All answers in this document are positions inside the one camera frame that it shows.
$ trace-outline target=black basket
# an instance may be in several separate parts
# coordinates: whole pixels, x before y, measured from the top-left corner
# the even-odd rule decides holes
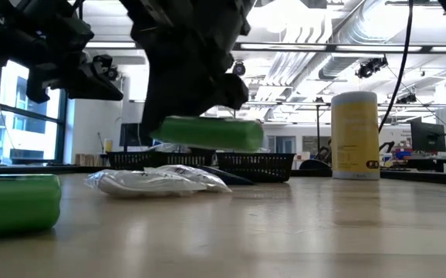
[[[164,164],[165,165],[185,165],[185,166],[211,166],[213,160],[213,153],[207,154],[178,154],[178,153],[165,153]]]
[[[110,152],[108,161],[115,170],[144,170],[144,167],[181,164],[186,166],[211,166],[214,152],[203,154],[164,153],[157,151]]]
[[[144,167],[159,167],[163,165],[162,153],[155,151],[119,151],[109,152],[108,161],[115,170],[144,170]]]
[[[217,153],[220,170],[254,182],[284,182],[290,179],[295,154]]]

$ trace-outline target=monitor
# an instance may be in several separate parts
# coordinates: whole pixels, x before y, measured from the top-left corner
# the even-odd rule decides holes
[[[410,126],[411,143],[414,151],[446,151],[443,125],[410,122]]]
[[[141,130],[140,124],[122,124],[120,128],[120,146],[126,145],[128,147],[152,147],[153,138],[146,136]]]

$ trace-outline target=yellow canister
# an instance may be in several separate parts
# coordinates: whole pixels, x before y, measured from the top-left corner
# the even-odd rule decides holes
[[[105,152],[113,151],[113,141],[111,139],[105,139]]]
[[[377,180],[377,95],[341,93],[331,100],[333,178]]]

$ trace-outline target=green object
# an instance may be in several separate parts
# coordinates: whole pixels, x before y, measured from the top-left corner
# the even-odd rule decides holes
[[[0,235],[52,228],[61,194],[55,175],[0,175]]]
[[[255,151],[264,131],[258,121],[204,117],[168,117],[151,137],[189,147]]]

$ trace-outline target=white plastic bag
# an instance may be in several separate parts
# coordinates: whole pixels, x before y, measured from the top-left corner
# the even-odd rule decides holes
[[[205,190],[206,185],[190,181],[181,175],[159,169],[146,171],[102,170],[91,174],[87,186],[115,197],[185,196]]]
[[[231,192],[231,189],[222,181],[219,177],[210,174],[204,170],[185,166],[185,165],[165,165],[156,168],[166,172],[175,173],[183,176],[184,178],[202,183],[208,187],[208,192]]]
[[[179,144],[172,144],[172,143],[161,143],[159,145],[150,147],[147,149],[147,151],[159,151],[159,152],[165,152],[165,153],[188,153],[189,148],[187,146],[179,145]]]

